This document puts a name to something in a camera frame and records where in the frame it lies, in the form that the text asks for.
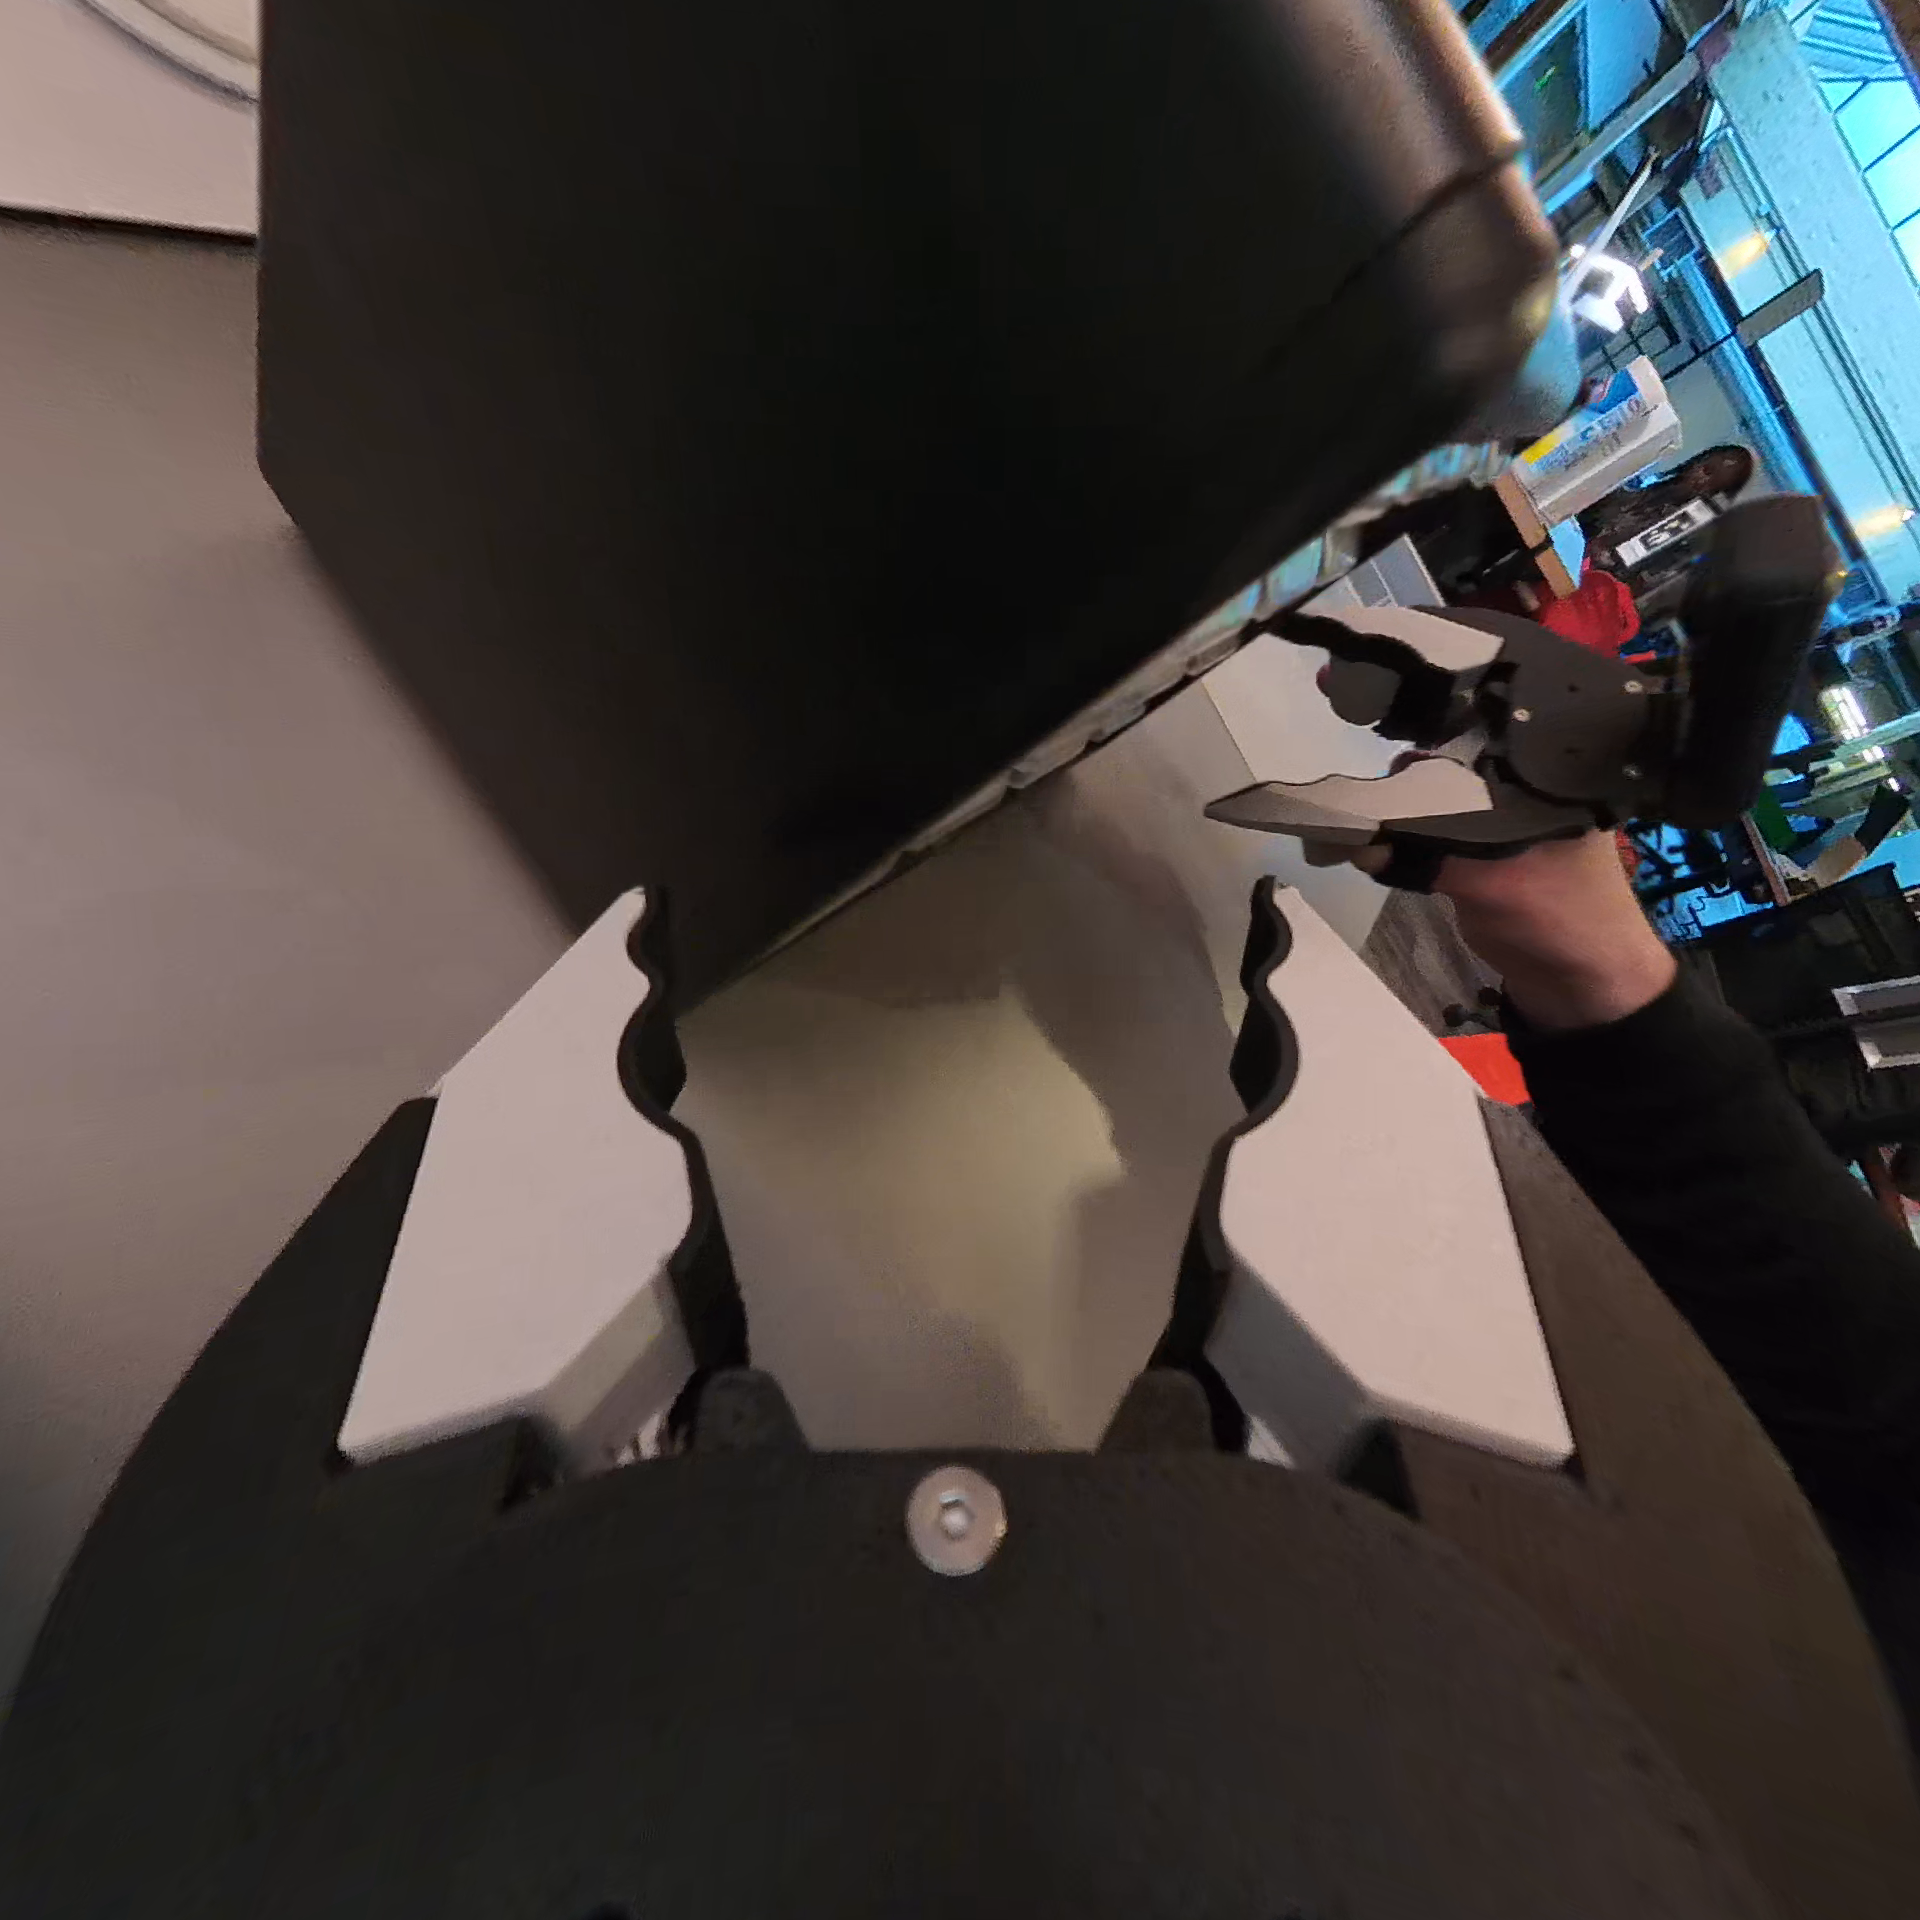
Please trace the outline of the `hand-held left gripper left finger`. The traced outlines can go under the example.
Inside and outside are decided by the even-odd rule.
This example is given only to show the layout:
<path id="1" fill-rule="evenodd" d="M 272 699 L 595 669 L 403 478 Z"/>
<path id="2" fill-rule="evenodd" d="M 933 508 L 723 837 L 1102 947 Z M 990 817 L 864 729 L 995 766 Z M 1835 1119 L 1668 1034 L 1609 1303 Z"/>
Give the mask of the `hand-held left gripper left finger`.
<path id="1" fill-rule="evenodd" d="M 656 890 L 620 894 L 441 1078 L 338 1428 L 374 1464 L 501 1422 L 558 1464 L 671 1446 L 746 1362 Z"/>

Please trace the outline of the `white cardboard box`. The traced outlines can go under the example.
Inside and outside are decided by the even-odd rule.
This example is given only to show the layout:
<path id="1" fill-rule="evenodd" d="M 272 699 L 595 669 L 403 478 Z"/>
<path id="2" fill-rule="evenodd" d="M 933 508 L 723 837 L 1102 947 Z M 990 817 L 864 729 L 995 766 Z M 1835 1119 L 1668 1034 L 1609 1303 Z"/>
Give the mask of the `white cardboard box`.
<path id="1" fill-rule="evenodd" d="M 1511 486 L 1545 524 L 1566 524 L 1680 440 L 1680 419 L 1654 358 L 1613 368 L 1573 413 L 1507 465 Z"/>

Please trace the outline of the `orange traffic cone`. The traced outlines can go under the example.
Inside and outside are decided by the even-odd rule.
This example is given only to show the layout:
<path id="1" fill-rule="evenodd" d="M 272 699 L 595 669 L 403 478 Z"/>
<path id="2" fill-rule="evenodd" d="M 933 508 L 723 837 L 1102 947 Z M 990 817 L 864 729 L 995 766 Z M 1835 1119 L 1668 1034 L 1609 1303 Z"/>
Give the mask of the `orange traffic cone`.
<path id="1" fill-rule="evenodd" d="M 1445 1033 L 1436 1043 L 1482 1099 L 1516 1112 L 1532 1104 L 1526 1069 L 1505 1033 Z"/>

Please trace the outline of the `black drawer cabinet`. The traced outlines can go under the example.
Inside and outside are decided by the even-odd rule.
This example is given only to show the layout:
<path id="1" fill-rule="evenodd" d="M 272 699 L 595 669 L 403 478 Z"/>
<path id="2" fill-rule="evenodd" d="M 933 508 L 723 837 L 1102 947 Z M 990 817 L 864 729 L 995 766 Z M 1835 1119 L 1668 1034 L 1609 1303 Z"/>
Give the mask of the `black drawer cabinet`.
<path id="1" fill-rule="evenodd" d="M 1511 400 L 1449 4 L 264 4 L 256 467 L 705 1000 Z"/>

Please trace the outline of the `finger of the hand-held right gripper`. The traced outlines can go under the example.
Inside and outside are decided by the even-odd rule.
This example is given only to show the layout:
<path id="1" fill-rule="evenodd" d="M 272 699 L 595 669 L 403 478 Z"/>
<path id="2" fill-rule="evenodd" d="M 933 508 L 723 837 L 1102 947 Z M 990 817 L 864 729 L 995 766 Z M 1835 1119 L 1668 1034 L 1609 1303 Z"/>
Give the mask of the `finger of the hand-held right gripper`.
<path id="1" fill-rule="evenodd" d="M 1486 782 L 1454 757 L 1408 757 L 1382 779 L 1258 782 L 1203 804 L 1227 829 L 1287 837 L 1375 869 L 1415 869 L 1486 846 Z"/>
<path id="2" fill-rule="evenodd" d="M 1503 641 L 1449 611 L 1284 611 L 1268 634 L 1325 653 L 1319 689 L 1337 721 L 1375 734 L 1465 734 Z"/>

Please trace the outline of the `red orange bin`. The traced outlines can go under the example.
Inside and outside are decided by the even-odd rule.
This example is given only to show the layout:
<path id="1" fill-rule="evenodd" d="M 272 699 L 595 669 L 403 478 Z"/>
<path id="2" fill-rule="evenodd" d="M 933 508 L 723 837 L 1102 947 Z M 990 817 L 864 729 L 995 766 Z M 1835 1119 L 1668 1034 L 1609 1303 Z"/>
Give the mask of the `red orange bin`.
<path id="1" fill-rule="evenodd" d="M 1632 587 L 1607 567 L 1583 565 L 1571 594 L 1545 594 L 1533 621 L 1595 657 L 1617 659 L 1642 634 Z"/>

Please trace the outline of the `person's right hand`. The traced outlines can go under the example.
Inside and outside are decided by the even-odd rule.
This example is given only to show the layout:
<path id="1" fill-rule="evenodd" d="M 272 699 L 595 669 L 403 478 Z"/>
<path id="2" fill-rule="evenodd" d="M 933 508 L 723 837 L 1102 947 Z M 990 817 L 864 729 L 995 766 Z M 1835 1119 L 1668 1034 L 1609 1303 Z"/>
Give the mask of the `person's right hand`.
<path id="1" fill-rule="evenodd" d="M 1503 858 L 1454 856 L 1436 871 L 1471 955 L 1542 1033 L 1632 1018 L 1677 978 L 1645 921 L 1613 833 L 1566 837 Z"/>

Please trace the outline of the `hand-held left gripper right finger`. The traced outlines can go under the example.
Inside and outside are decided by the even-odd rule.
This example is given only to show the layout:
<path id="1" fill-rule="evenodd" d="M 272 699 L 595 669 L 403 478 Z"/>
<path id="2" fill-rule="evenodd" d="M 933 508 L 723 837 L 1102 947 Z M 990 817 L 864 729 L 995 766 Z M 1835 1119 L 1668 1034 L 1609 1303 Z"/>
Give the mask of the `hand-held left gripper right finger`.
<path id="1" fill-rule="evenodd" d="M 1227 1400 L 1231 1444 L 1349 1469 L 1388 1424 L 1563 1469 L 1571 1419 L 1482 1099 L 1289 884 L 1249 894 L 1218 1140 L 1169 1360 Z"/>

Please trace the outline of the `person's right forearm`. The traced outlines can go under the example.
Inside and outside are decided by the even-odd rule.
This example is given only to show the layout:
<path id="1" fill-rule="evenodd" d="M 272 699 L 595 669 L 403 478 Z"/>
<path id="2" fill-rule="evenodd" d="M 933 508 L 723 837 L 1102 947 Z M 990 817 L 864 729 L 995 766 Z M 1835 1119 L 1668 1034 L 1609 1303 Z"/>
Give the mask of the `person's right forearm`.
<path id="1" fill-rule="evenodd" d="M 1542 1137 L 1816 1510 L 1913 1741 L 1913 1241 L 1688 978 L 1617 1022 L 1557 1033 L 1516 1004 L 1503 1022 Z"/>

